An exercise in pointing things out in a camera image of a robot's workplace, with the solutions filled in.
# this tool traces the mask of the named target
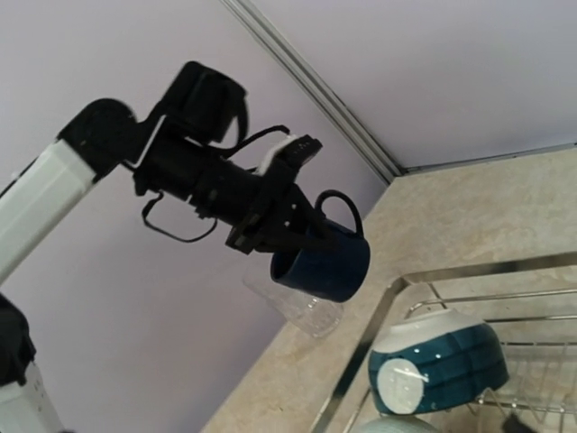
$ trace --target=clear plastic cup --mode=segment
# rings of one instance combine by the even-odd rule
[[[243,276],[244,285],[313,337],[326,336],[335,329],[343,316],[343,305],[277,284],[270,278],[271,257],[263,253],[251,255]]]

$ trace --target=mug handle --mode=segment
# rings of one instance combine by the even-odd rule
[[[330,197],[340,198],[344,203],[346,203],[346,205],[351,210],[351,213],[353,214],[356,234],[364,237],[364,231],[362,230],[362,218],[361,214],[359,214],[359,209],[357,209],[357,207],[354,205],[354,202],[351,200],[351,198],[349,198],[349,196],[343,192],[337,191],[336,189],[328,189],[321,192],[316,198],[315,210],[322,212],[324,215],[325,213],[323,212],[323,203],[325,203],[325,200]]]

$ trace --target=bowl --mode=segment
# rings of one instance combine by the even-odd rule
[[[371,350],[369,380],[379,412],[418,414],[474,401],[508,371],[490,325],[443,309],[390,327]]]
[[[351,433],[440,433],[428,422],[409,416],[387,416],[362,424]]]

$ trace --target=blue mug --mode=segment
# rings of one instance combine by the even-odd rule
[[[325,217],[322,206],[330,197],[344,201],[351,209],[355,230]],[[332,251],[301,249],[272,255],[271,278],[283,286],[302,290],[317,298],[345,302],[361,287],[371,260],[371,248],[364,238],[362,219],[353,201],[340,191],[328,190],[316,199],[315,210],[323,215],[325,226],[336,239]],[[315,237],[309,227],[307,236]]]

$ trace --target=white arm segment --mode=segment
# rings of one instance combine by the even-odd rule
[[[90,191],[94,178],[92,169],[59,140],[0,197],[0,285]]]
[[[58,433],[64,431],[35,363],[26,370],[26,384],[10,383],[0,389],[2,433]]]

